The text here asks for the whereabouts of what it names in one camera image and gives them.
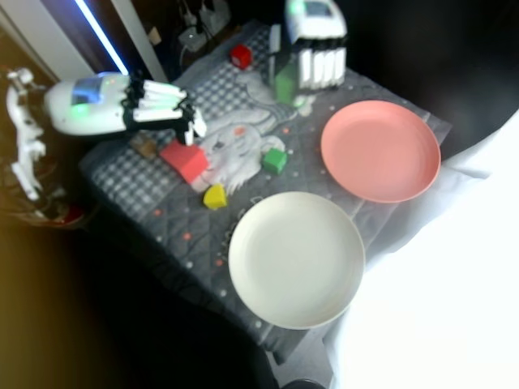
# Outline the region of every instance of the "white curtain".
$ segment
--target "white curtain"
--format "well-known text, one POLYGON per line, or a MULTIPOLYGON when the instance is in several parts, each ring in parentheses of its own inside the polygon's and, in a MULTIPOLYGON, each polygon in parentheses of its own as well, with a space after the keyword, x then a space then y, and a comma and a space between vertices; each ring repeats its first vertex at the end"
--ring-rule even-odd
POLYGON ((444 171, 325 339, 332 387, 519 388, 519 112, 444 171))

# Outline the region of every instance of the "plate rim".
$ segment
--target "plate rim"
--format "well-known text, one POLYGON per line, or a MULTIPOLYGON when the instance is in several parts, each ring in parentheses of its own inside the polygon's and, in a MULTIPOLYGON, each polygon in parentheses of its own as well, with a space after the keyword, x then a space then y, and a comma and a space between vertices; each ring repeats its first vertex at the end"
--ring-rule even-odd
POLYGON ((402 106, 402 105, 399 105, 397 103, 393 103, 391 101, 386 101, 386 100, 362 100, 362 101, 356 101, 354 103, 351 103, 351 104, 348 104, 348 105, 345 105, 344 107, 342 107, 341 109, 339 109, 338 111, 336 111, 329 119, 328 121, 326 122, 326 124, 324 125, 324 129, 323 129, 323 133, 321 134, 321 140, 320 140, 320 149, 321 149, 321 156, 323 158, 323 162, 324 162, 324 166, 326 167, 326 170, 330 173, 330 175, 333 177, 333 180, 341 187, 343 188, 344 190, 347 190, 349 191, 351 194, 359 197, 360 199, 364 199, 364 200, 367 200, 367 201, 372 201, 374 203, 381 203, 381 204, 398 204, 398 203, 404 203, 405 201, 409 201, 411 199, 415 199, 417 198, 419 195, 422 195, 426 190, 428 190, 429 188, 431 188, 432 184, 434 184, 434 182, 436 181, 436 178, 438 177, 438 175, 440 174, 440 169, 441 169, 441 149, 440 149, 440 144, 438 143, 438 139, 436 139, 436 135, 434 133, 434 131, 431 129, 431 127, 425 123, 421 117, 419 117, 416 113, 414 113, 413 111, 411 111, 410 109, 402 106), (395 105, 396 107, 398 107, 399 109, 404 109, 406 110, 407 112, 411 113, 412 115, 414 115, 416 118, 418 118, 424 125, 425 127, 428 129, 428 132, 430 133, 430 135, 432 136, 432 138, 435 140, 435 149, 437 150, 437 156, 438 156, 438 166, 436 167, 436 171, 435 171, 435 174, 433 176, 433 178, 431 179, 431 182, 429 182, 423 189, 421 189, 417 194, 413 194, 411 196, 408 196, 406 198, 403 198, 403 199, 399 199, 399 200, 387 200, 387 199, 377 199, 377 198, 374 198, 374 197, 370 197, 370 196, 366 196, 364 194, 359 194, 357 191, 355 190, 352 190, 350 188, 346 188, 344 185, 342 185, 342 183, 337 179, 337 177, 335 176, 335 174, 332 172, 332 170, 329 168, 329 163, 327 162, 327 159, 325 157, 325 154, 322 152, 323 151, 323 141, 324 141, 324 135, 326 134, 326 130, 328 128, 328 124, 332 121, 332 119, 334 117, 336 117, 340 112, 344 111, 345 109, 348 109, 349 107, 351 106, 355 106, 355 105, 364 105, 366 103, 373 103, 373 102, 376 102, 376 103, 385 103, 387 105, 395 105))
POLYGON ((233 287, 234 287, 234 290, 236 291, 236 294, 239 296, 240 300, 242 301, 242 303, 254 314, 256 315, 258 318, 260 318, 261 320, 265 321, 266 323, 269 323, 269 324, 272 324, 273 326, 276 326, 276 327, 280 327, 280 328, 284 328, 284 329, 288 329, 288 330, 310 330, 312 328, 317 328, 317 327, 322 327, 323 325, 326 325, 330 322, 332 322, 333 320, 337 319, 339 316, 341 316, 342 314, 344 314, 346 312, 346 310, 350 307, 350 304, 351 302, 354 300, 355 296, 357 295, 357 292, 358 290, 360 289, 360 285, 362 283, 362 280, 364 278, 364 275, 366 274, 366 247, 364 246, 364 240, 362 239, 362 236, 360 234, 360 232, 358 231, 358 227, 357 225, 353 222, 352 218, 341 208, 339 207, 337 204, 335 204, 333 201, 329 200, 329 199, 326 199, 325 197, 323 196, 319 196, 318 194, 313 194, 313 193, 309 193, 309 192, 303 192, 303 191, 297 191, 297 190, 291 190, 291 191, 286 191, 286 192, 282 192, 282 193, 278 193, 278 194, 273 194, 271 196, 268 196, 267 198, 259 201, 257 204, 253 205, 246 213, 245 215, 239 220, 238 224, 236 225, 236 228, 234 229, 233 231, 233 235, 231 237, 231 240, 230 240, 230 244, 229 244, 229 257, 228 257, 228 266, 229 266, 229 273, 230 273, 230 278, 231 278, 231 282, 233 284, 233 287), (324 201, 326 203, 329 203, 331 206, 335 207, 348 221, 349 223, 351 224, 351 226, 354 228, 354 232, 355 232, 355 236, 357 237, 358 239, 358 242, 360 243, 360 248, 362 250, 362 258, 360 259, 361 260, 361 264, 362 264, 362 274, 360 276, 360 280, 358 281, 358 287, 357 289, 354 291, 354 294, 352 296, 352 298, 350 299, 350 301, 348 302, 348 304, 346 304, 343 308, 340 309, 340 311, 336 314, 334 314, 331 318, 328 318, 326 320, 324 320, 323 322, 320 322, 318 324, 315 324, 315 325, 311 325, 311 326, 288 326, 286 324, 283 324, 283 323, 275 323, 276 320, 267 320, 263 317, 261 317, 259 314, 256 313, 256 311, 249 306, 249 304, 247 304, 247 302, 243 299, 242 297, 242 294, 239 292, 238 288, 236 287, 236 284, 235 284, 235 279, 236 279, 236 275, 234 274, 233 272, 233 265, 232 265, 232 258, 233 258, 233 254, 232 252, 236 250, 236 243, 233 244, 233 242, 235 242, 235 232, 238 230, 238 228, 240 227, 240 225, 243 225, 242 221, 245 220, 245 218, 247 217, 247 215, 249 215, 249 212, 252 211, 254 208, 258 207, 261 203, 265 202, 266 200, 269 200, 269 199, 273 199, 273 198, 277 198, 277 197, 281 197, 281 196, 286 196, 286 195, 294 195, 294 194, 297 194, 297 195, 307 195, 308 197, 312 197, 314 199, 318 199, 319 201, 324 201))

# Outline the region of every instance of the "table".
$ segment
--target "table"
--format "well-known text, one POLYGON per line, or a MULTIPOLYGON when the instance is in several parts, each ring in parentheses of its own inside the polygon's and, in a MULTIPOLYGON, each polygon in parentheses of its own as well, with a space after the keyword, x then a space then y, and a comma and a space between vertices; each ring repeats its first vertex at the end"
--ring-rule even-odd
MULTIPOLYGON (((175 83, 188 90, 208 122, 200 146, 211 168, 192 186, 159 157, 138 155, 128 139, 100 143, 80 167, 101 203, 131 220, 142 235, 168 256, 155 276, 173 288, 172 274, 184 271, 221 304, 222 314, 238 323, 257 344, 283 362, 305 331, 266 323, 241 302, 230 280, 227 250, 232 232, 245 212, 261 199, 290 190, 324 196, 338 204, 358 226, 365 247, 373 242, 397 204, 378 204, 345 191, 329 176, 320 155, 320 134, 343 106, 360 100, 387 100, 420 116, 441 142, 450 125, 395 96, 351 70, 337 90, 321 92, 299 110, 277 104, 263 79, 268 59, 268 27, 256 22, 196 62, 175 83), (237 43, 252 48, 254 63, 240 71, 229 63, 237 43), (260 168, 261 153, 275 146, 289 154, 280 176, 260 168), (217 211, 202 204, 201 192, 220 182, 230 194, 229 206, 217 211)), ((164 147, 174 132, 147 132, 164 147)))

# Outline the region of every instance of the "yellow block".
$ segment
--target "yellow block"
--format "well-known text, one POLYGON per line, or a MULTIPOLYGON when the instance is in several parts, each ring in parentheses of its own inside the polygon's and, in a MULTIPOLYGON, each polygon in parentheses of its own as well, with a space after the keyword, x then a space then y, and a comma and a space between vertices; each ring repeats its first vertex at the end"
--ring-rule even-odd
POLYGON ((213 185, 205 192, 204 204, 210 209, 227 207, 227 196, 222 184, 213 185))

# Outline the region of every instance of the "red object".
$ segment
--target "red object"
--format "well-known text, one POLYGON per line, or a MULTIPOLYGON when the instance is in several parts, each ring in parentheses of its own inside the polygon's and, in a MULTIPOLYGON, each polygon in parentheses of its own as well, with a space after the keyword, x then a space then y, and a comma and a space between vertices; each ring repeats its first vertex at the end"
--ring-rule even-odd
POLYGON ((324 164, 349 192, 377 203, 423 193, 440 171, 441 155, 429 126, 386 101, 347 105, 323 131, 324 164))
POLYGON ((207 158, 197 145, 184 146, 177 140, 161 151, 161 157, 190 184, 209 165, 207 158))
POLYGON ((245 45, 237 45, 230 52, 230 61, 236 67, 244 70, 252 63, 252 51, 245 45))

